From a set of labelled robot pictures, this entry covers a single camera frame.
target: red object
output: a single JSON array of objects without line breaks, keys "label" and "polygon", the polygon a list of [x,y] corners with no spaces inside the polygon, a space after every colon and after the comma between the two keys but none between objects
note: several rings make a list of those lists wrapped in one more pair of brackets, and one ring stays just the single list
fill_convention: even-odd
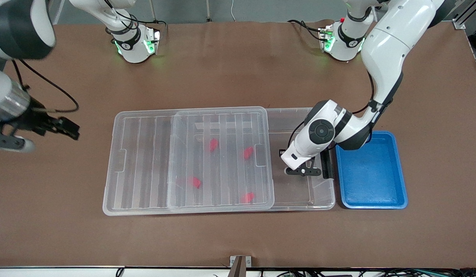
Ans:
[{"label": "red object", "polygon": [[199,178],[194,177],[194,179],[193,179],[193,185],[194,185],[194,187],[195,187],[195,188],[201,188],[201,184],[202,184],[202,182],[199,180]]},{"label": "red object", "polygon": [[245,149],[245,151],[243,151],[243,158],[245,158],[245,160],[248,160],[250,159],[252,154],[253,154],[253,147],[249,147]]},{"label": "red object", "polygon": [[243,197],[243,202],[245,202],[247,204],[252,203],[254,198],[255,198],[255,194],[252,193],[252,192],[249,192],[249,193],[245,194],[245,196]]},{"label": "red object", "polygon": [[210,140],[209,150],[211,152],[214,152],[214,150],[217,148],[218,145],[219,145],[219,142],[215,138],[213,138],[212,140]]}]

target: blue tray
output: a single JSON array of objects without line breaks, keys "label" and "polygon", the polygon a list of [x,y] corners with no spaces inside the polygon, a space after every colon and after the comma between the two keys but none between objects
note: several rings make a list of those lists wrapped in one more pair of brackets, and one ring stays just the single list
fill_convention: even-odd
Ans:
[{"label": "blue tray", "polygon": [[340,195],[349,209],[404,209],[406,186],[395,137],[373,131],[372,140],[358,150],[335,148]]}]

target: brown table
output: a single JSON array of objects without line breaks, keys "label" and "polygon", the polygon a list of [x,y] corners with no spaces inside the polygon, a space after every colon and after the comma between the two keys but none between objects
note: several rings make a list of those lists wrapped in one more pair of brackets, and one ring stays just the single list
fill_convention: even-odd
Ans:
[{"label": "brown table", "polygon": [[[81,137],[23,133],[34,153],[0,152],[0,266],[220,266],[247,254],[261,267],[476,267],[476,63],[451,23],[409,54],[377,124],[397,137],[406,209],[121,217],[101,210],[118,112],[329,98],[356,110],[370,84],[359,56],[334,61],[289,23],[171,25],[160,56],[138,65],[103,28],[56,26],[54,52],[30,63],[80,102],[68,117]],[[71,105],[21,68],[47,107]]]}]

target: transparent plastic tray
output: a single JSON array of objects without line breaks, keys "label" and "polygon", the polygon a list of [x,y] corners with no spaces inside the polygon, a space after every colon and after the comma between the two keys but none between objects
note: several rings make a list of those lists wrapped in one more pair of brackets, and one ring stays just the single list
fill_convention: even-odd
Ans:
[{"label": "transparent plastic tray", "polygon": [[185,213],[272,207],[264,108],[182,110],[171,129],[168,207]]},{"label": "transparent plastic tray", "polygon": [[[219,121],[211,122],[211,118],[223,117],[227,122],[222,126]],[[184,126],[193,130],[193,139],[186,147],[178,144],[191,137]],[[219,138],[219,147],[210,153],[203,138],[208,135],[206,132],[214,134],[216,130],[226,135],[222,140]],[[104,213],[141,215],[269,209],[274,204],[274,194],[267,130],[266,111],[262,107],[119,113],[113,126]],[[244,159],[240,145],[246,149],[249,144],[254,151],[246,162],[240,162]],[[179,158],[170,152],[180,155]],[[218,155],[219,160],[222,156],[230,160],[219,168],[208,168],[207,164],[216,162]],[[227,182],[222,182],[223,187],[221,179],[218,182],[211,178],[217,176],[217,172],[220,178],[228,178]],[[196,189],[183,175],[198,178],[201,187]],[[254,193],[251,200],[247,199],[249,192]],[[192,198],[192,204],[187,202],[187,197]]]},{"label": "transparent plastic tray", "polygon": [[266,110],[275,195],[274,206],[269,211],[331,209],[335,205],[331,160],[334,151],[316,156],[314,165],[322,169],[322,175],[317,177],[286,175],[286,165],[279,156],[279,150],[286,149],[291,132],[305,119],[311,108]]},{"label": "transparent plastic tray", "polygon": [[[250,112],[251,108],[255,109],[254,107],[246,107],[245,109]],[[185,117],[189,115],[188,112],[195,113],[196,111],[198,111],[198,109],[152,110],[141,112],[121,112],[116,116],[113,126],[113,138],[108,163],[106,187],[104,191],[103,211],[105,214],[174,214],[188,212],[185,208],[196,209],[196,207],[190,207],[186,203],[186,191],[187,188],[190,188],[188,190],[189,192],[191,191],[192,187],[190,186],[193,186],[193,180],[192,183],[190,183],[187,179],[183,178],[182,182],[185,186],[183,189],[181,187],[183,184],[177,184],[176,181],[171,182],[168,178],[168,176],[173,175],[173,173],[175,175],[178,174],[178,170],[173,170],[173,172],[169,174],[170,160],[171,163],[173,163],[173,161],[176,162],[174,157],[170,158],[171,134],[173,133],[172,127],[173,125],[179,124],[182,126],[186,125],[187,127],[190,126],[188,124],[188,119],[186,119],[187,121],[180,121],[179,123],[173,121],[173,119],[178,113],[180,113],[179,117]],[[259,127],[258,116],[264,116],[264,110],[262,108],[257,108],[257,111],[259,113],[256,114],[257,117],[254,115],[254,119],[256,118],[257,127]],[[215,180],[212,180],[211,178],[211,182],[216,183],[218,181],[218,175],[216,172],[219,173],[219,181],[221,184],[221,178],[224,178],[225,175],[221,175],[220,172],[223,168],[227,168],[229,173],[230,165],[236,164],[236,168],[233,166],[231,175],[235,174],[235,172],[238,174],[238,157],[241,155],[241,147],[239,151],[235,150],[238,144],[235,144],[233,147],[234,140],[231,140],[231,142],[225,140],[224,142],[219,141],[219,148],[216,148],[213,152],[207,152],[208,146],[203,140],[206,131],[202,128],[203,122],[198,122],[197,120],[199,117],[202,117],[203,121],[204,115],[199,114],[196,117],[193,117],[192,120],[195,120],[193,127],[196,139],[194,142],[201,144],[201,150],[194,149],[194,151],[191,152],[193,153],[191,155],[194,156],[194,159],[196,156],[202,156],[203,162],[196,163],[198,165],[197,169],[192,170],[194,170],[194,172],[200,172],[201,175],[199,175],[198,179],[201,181],[202,190],[197,194],[189,193],[189,197],[192,196],[192,199],[195,200],[194,203],[202,204],[202,206],[210,201],[211,205],[218,205],[217,207],[220,208],[224,207],[222,205],[223,203],[226,207],[233,207],[233,209],[230,208],[223,212],[231,212],[233,210],[238,211],[235,207],[252,207],[252,205],[255,204],[261,205],[266,203],[267,191],[264,191],[263,199],[260,193],[257,193],[249,204],[240,203],[243,199],[240,199],[239,195],[247,192],[247,189],[251,190],[251,184],[249,184],[248,181],[245,182],[245,180],[249,180],[252,175],[257,177],[259,173],[262,174],[261,170],[259,172],[259,168],[263,169],[264,167],[261,166],[264,164],[263,160],[266,160],[267,163],[268,159],[266,159],[261,153],[263,151],[265,153],[265,146],[268,146],[270,149],[270,166],[268,167],[268,171],[271,172],[272,177],[267,177],[267,182],[263,179],[262,183],[260,183],[259,180],[255,180],[253,183],[256,187],[264,187],[265,184],[272,185],[273,179],[273,188],[270,188],[270,197],[268,197],[267,204],[273,204],[273,206],[266,211],[322,210],[332,208],[335,205],[335,197],[332,175],[329,174],[329,167],[331,165],[330,156],[322,154],[322,157],[317,156],[316,158],[315,164],[318,166],[321,166],[321,161],[324,161],[324,165],[322,165],[324,174],[320,177],[285,175],[285,164],[279,157],[279,149],[284,149],[286,147],[291,132],[295,126],[305,118],[310,111],[310,108],[267,109],[266,111],[268,114],[266,117],[268,127],[266,124],[262,126],[263,130],[268,129],[268,138],[266,138],[265,133],[262,134],[258,129],[255,130],[255,128],[253,128],[254,131],[252,131],[250,130],[251,128],[247,128],[248,115],[245,115],[246,113],[243,113],[240,120],[235,120],[235,123],[227,122],[225,128],[224,125],[223,128],[219,128],[219,135],[221,134],[222,129],[223,131],[226,130],[226,132],[232,133],[236,130],[228,130],[228,125],[242,122],[244,127],[243,134],[247,134],[243,135],[243,148],[245,148],[245,145],[250,144],[249,137],[251,137],[252,144],[255,144],[254,142],[257,138],[257,134],[253,133],[255,131],[259,132],[259,137],[264,135],[264,140],[270,142],[269,144],[265,144],[263,148],[261,146],[262,141],[258,137],[259,144],[255,145],[254,155],[250,158],[253,159],[256,164],[253,165],[252,163],[245,163],[245,161],[243,161],[243,170],[240,169],[240,172],[243,173],[243,182],[240,182],[242,186],[238,184],[238,190],[233,191],[233,189],[230,189],[229,205],[226,205],[228,203],[228,198],[225,194],[226,186],[208,186],[206,188],[205,184],[211,176],[216,177]],[[250,114],[249,119],[249,124],[254,124],[252,123],[252,114]],[[218,134],[217,129],[214,131],[208,131],[210,131],[209,134]],[[180,136],[187,137],[184,133],[180,133]],[[234,158],[236,156],[236,163],[227,162],[225,165],[220,164],[219,169],[217,169],[217,167],[209,167],[211,171],[207,173],[205,173],[203,169],[200,170],[200,166],[204,168],[207,164],[210,165],[208,161],[215,162],[217,159],[217,153],[219,153],[219,160],[221,160],[221,149],[228,149],[228,147],[233,149],[229,154],[226,152],[227,159],[222,158],[223,162],[227,162],[231,157]],[[183,155],[182,149],[183,148],[175,149],[175,151],[180,152],[180,154]],[[255,210],[263,211],[263,208],[266,208],[265,204]],[[212,209],[202,211],[215,212],[215,210]]]}]

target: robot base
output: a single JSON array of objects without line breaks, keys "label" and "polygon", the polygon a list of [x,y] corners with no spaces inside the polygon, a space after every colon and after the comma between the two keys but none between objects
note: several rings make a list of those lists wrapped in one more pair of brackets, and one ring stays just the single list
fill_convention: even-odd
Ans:
[{"label": "robot base", "polygon": [[349,61],[352,60],[359,51],[361,51],[364,39],[357,47],[347,47],[346,43],[339,38],[338,29],[340,25],[340,22],[335,22],[333,25],[325,27],[325,34],[322,34],[320,38],[325,38],[328,41],[320,42],[320,49],[331,55],[336,60]]},{"label": "robot base", "polygon": [[117,45],[118,53],[129,63],[141,63],[151,55],[156,54],[159,44],[159,31],[146,27],[142,24],[138,26],[141,30],[141,38],[134,44],[131,50],[126,50],[122,45]]}]

